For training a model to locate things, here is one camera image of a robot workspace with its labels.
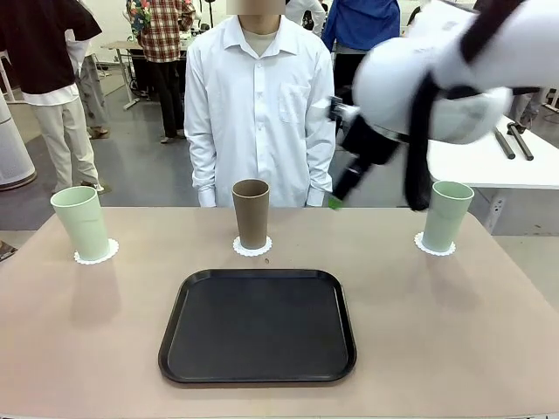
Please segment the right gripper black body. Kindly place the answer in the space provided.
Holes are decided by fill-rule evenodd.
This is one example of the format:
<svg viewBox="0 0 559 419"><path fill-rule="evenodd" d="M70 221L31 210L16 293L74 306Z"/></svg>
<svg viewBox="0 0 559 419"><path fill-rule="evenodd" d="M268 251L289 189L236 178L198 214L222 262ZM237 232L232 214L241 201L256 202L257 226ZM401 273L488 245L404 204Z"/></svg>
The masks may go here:
<svg viewBox="0 0 559 419"><path fill-rule="evenodd" d="M371 157L373 165L383 166L393 159L401 145L409 142L406 134L373 129L360 116L352 121L339 118L338 133L342 135L339 145L348 157L347 166L363 156Z"/></svg>

